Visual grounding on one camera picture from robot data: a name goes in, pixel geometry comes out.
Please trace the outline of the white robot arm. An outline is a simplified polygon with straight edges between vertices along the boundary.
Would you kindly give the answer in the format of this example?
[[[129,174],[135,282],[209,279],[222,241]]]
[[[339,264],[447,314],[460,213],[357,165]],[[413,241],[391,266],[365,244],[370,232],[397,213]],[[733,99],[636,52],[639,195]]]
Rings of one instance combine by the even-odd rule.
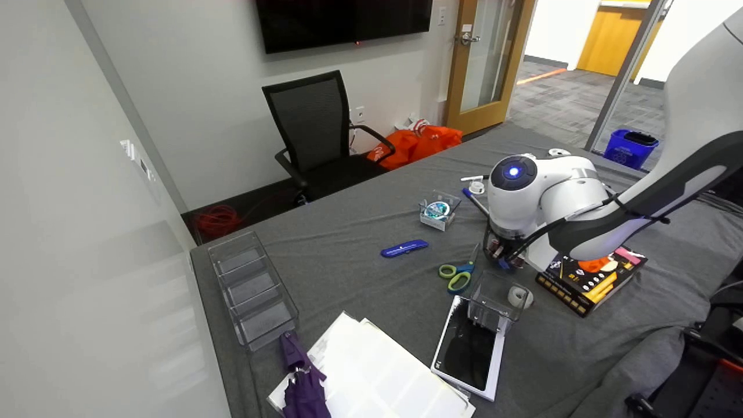
[[[664,221],[743,165],[743,10],[699,40],[665,78],[664,148],[651,169],[613,192],[585,155],[511,153],[484,177],[496,257],[545,272],[593,260]]]

